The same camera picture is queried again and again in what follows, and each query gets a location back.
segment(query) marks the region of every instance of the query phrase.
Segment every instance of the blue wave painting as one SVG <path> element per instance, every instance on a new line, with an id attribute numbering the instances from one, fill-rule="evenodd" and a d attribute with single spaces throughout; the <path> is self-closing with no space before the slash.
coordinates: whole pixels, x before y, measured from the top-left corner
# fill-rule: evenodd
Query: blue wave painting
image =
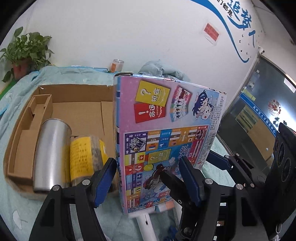
<path id="1" fill-rule="evenodd" d="M 221 20 L 221 22 L 223 23 L 224 27 L 226 28 L 226 31 L 227 31 L 227 33 L 228 33 L 228 35 L 230 37 L 230 40 L 231 40 L 231 42 L 232 42 L 232 44 L 233 44 L 233 46 L 235 48 L 235 51 L 237 52 L 237 55 L 239 56 L 239 58 L 241 59 L 241 61 L 243 61 L 244 63 L 247 63 L 250 58 L 248 58 L 247 60 L 243 60 L 242 57 L 239 55 L 239 52 L 238 52 L 237 47 L 235 45 L 235 42 L 233 40 L 232 34 L 231 34 L 231 32 L 230 32 L 230 30 L 229 30 L 229 28 L 228 28 L 228 26 L 227 26 L 224 18 L 222 17 L 222 15 L 220 14 L 220 12 L 217 10 L 217 8 L 215 8 L 215 6 L 212 3 L 210 3 L 208 0 L 191 0 L 191 1 L 196 2 L 196 3 L 198 3 L 198 4 L 200 4 L 200 5 L 204 6 L 204 7 L 206 7 L 207 9 L 211 10 L 214 14 L 217 15 L 217 17 Z"/>

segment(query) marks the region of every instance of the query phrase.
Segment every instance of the light blue blanket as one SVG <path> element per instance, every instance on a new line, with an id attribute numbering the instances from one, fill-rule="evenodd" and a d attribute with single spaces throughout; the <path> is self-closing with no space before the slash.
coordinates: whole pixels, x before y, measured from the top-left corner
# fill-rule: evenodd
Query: light blue blanket
<path id="1" fill-rule="evenodd" d="M 48 84 L 89 84 L 112 85 L 114 74 L 108 74 L 98 69 L 87 67 L 59 68 L 47 66 L 39 72 L 32 72 L 22 78 L 1 100 L 0 113 L 0 163 L 3 164 L 4 153 L 15 125 L 15 122 L 38 85 Z M 214 151 L 221 155 L 227 154 L 222 145 L 215 139 Z M 234 182 L 224 171 L 209 163 L 205 163 L 203 174 L 211 177 L 217 183 L 233 186 Z M 39 209 L 41 201 L 29 200 L 15 192 L 0 172 L 0 214 L 12 234 L 19 241 L 27 241 Z M 135 219 L 123 215 L 118 195 L 109 194 L 105 202 L 96 209 L 98 220 L 104 233 L 112 240 L 142 240 L 141 233 Z M 71 206 L 76 240 L 81 238 L 75 207 Z M 170 225 L 174 225 L 173 212 L 166 211 L 151 215 L 152 225 L 159 240 L 167 235 Z"/>

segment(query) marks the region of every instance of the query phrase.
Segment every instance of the barcode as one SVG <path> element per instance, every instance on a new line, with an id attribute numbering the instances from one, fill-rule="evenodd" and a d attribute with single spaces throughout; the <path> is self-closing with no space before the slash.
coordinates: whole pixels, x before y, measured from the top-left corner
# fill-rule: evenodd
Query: barcode
<path id="1" fill-rule="evenodd" d="M 214 139 L 215 139 L 215 136 L 216 136 L 216 133 L 215 133 L 215 132 L 212 133 L 212 134 L 209 136 L 210 139 L 208 139 L 208 140 L 209 140 L 209 144 L 208 144 L 207 149 L 206 149 L 207 151 L 211 149 L 212 144 L 213 144 Z"/>

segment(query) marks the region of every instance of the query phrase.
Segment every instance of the cardboard box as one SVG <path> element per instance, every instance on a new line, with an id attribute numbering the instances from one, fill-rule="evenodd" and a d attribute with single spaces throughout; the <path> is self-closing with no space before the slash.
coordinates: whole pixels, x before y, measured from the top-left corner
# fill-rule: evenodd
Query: cardboard box
<path id="1" fill-rule="evenodd" d="M 23 196 L 42 199 L 33 193 L 33 162 L 43 122 L 61 119 L 72 136 L 95 135 L 115 158 L 113 138 L 113 87 L 106 85 L 41 85 L 29 98 L 12 131 L 5 156 L 4 175 Z"/>
<path id="2" fill-rule="evenodd" d="M 125 213 L 171 199 L 160 173 L 181 179 L 179 159 L 201 169 L 226 100 L 222 93 L 183 81 L 117 74 L 114 78 L 116 156 Z"/>

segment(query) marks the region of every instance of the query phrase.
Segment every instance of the white stand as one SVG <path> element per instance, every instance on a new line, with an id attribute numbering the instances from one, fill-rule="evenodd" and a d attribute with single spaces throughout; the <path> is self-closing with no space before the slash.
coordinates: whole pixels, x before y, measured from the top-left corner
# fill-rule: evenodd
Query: white stand
<path id="1" fill-rule="evenodd" d="M 176 208 L 178 222 L 180 223 L 180 219 L 181 219 L 181 215 L 182 215 L 182 207 L 176 201 L 174 201 L 174 204 L 175 204 L 175 208 Z M 154 229 L 152 227 L 151 219 L 149 216 L 150 213 L 155 212 L 155 208 L 156 208 L 156 206 L 149 207 L 149 208 L 145 208 L 143 210 L 139 210 L 137 212 L 128 214 L 129 218 L 136 218 L 137 219 L 137 222 L 138 222 L 141 234 L 142 234 L 143 241 L 157 241 L 155 233 L 154 233 Z M 158 210 L 159 210 L 159 212 L 165 211 L 166 210 L 165 203 L 159 204 Z"/>
<path id="2" fill-rule="evenodd" d="M 153 212 L 155 207 L 149 207 L 128 215 L 130 218 L 137 218 L 143 241 L 157 241 L 149 216 L 149 213 Z"/>

